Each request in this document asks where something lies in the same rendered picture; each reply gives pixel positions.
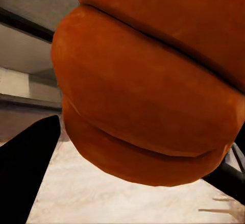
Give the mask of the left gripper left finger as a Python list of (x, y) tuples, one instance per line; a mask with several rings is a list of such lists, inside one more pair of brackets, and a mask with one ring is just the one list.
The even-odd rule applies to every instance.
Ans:
[(26, 224), (60, 134), (54, 115), (0, 147), (0, 224)]

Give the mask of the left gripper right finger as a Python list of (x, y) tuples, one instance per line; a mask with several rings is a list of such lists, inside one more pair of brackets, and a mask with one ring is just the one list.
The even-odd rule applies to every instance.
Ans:
[(243, 155), (245, 155), (245, 123), (239, 131), (237, 137), (234, 142), (237, 144), (238, 148), (241, 150)]

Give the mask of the pumpkin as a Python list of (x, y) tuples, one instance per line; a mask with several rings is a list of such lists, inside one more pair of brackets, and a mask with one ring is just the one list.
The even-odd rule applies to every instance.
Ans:
[(53, 35), (65, 131), (103, 172), (175, 187), (245, 123), (245, 0), (78, 0)]

